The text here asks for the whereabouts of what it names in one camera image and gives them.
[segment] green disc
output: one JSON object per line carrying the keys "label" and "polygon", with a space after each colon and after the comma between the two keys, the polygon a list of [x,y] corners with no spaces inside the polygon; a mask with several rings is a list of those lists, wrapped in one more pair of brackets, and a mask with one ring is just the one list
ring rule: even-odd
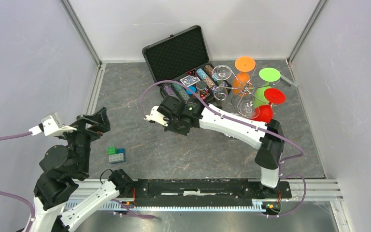
{"label": "green disc", "polygon": [[281,73],[274,68],[264,68],[259,71],[259,77],[264,81],[277,81],[281,78]]}

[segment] white wall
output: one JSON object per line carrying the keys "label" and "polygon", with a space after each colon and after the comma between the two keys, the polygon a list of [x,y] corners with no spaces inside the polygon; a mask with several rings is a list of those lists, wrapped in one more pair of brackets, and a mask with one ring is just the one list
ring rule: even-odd
{"label": "white wall", "polygon": [[142,48],[193,25],[211,59],[286,58],[318,0],[71,0],[102,60],[144,60]]}
{"label": "white wall", "polygon": [[353,229],[371,231],[371,1],[329,1],[293,67]]}
{"label": "white wall", "polygon": [[[27,132],[49,113],[84,113],[96,65],[58,0],[0,0],[0,136]],[[32,200],[38,163],[60,141],[0,142],[0,190]],[[0,196],[0,232],[26,225],[29,208]]]}

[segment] green block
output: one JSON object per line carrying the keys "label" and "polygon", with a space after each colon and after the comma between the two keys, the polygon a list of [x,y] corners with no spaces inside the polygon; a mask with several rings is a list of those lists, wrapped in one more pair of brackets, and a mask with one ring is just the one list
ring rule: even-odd
{"label": "green block", "polygon": [[113,154],[116,154],[116,153],[117,153],[116,147],[110,146],[110,147],[107,148],[107,154],[108,155],[113,155]]}

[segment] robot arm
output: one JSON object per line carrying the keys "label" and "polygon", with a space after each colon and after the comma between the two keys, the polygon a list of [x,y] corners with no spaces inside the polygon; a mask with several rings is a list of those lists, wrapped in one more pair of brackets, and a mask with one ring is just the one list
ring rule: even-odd
{"label": "robot arm", "polygon": [[267,128],[267,130],[283,136],[279,122],[272,120],[266,124],[227,113],[211,104],[209,107],[220,115],[204,108],[195,98],[184,103],[174,97],[167,96],[160,106],[152,108],[150,115],[146,116],[145,120],[163,125],[164,131],[187,135],[191,127],[202,128],[231,135],[249,144],[258,150],[255,162],[261,167],[262,185],[275,189],[279,182],[279,158],[284,148],[284,142],[262,131],[226,118],[252,124],[255,128]]}
{"label": "robot arm", "polygon": [[35,217],[29,232],[72,232],[107,201],[128,194],[132,180],[123,170],[115,170],[97,191],[71,210],[63,212],[70,195],[78,188],[73,179],[89,177],[90,143],[110,130],[106,108],[93,115],[80,115],[69,126],[57,113],[31,128],[32,135],[44,132],[68,141],[51,147],[39,163],[43,174],[34,189]]}

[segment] black suitcase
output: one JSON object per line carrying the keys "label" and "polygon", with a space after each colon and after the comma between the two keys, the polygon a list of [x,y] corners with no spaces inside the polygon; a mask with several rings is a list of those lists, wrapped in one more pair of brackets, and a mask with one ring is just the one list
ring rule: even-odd
{"label": "black suitcase", "polygon": [[[143,48],[143,56],[150,69],[154,82],[174,80],[185,84],[186,81],[190,80],[191,82],[186,83],[191,84],[193,81],[197,81],[195,78],[192,78],[193,74],[201,73],[199,69],[202,69],[215,86],[218,86],[216,80],[212,78],[207,71],[209,69],[208,66],[210,66],[212,70],[213,65],[209,61],[200,26],[192,26],[175,35],[170,35],[164,40],[146,46]],[[200,80],[202,79],[201,75],[197,74],[197,77]],[[173,84],[160,84],[159,86],[160,93],[163,97],[168,95],[164,87],[170,86],[175,96],[185,101],[182,96],[185,93],[184,88],[174,86]],[[207,103],[214,103],[214,89],[215,87],[208,88],[208,95],[205,96],[204,99]]]}

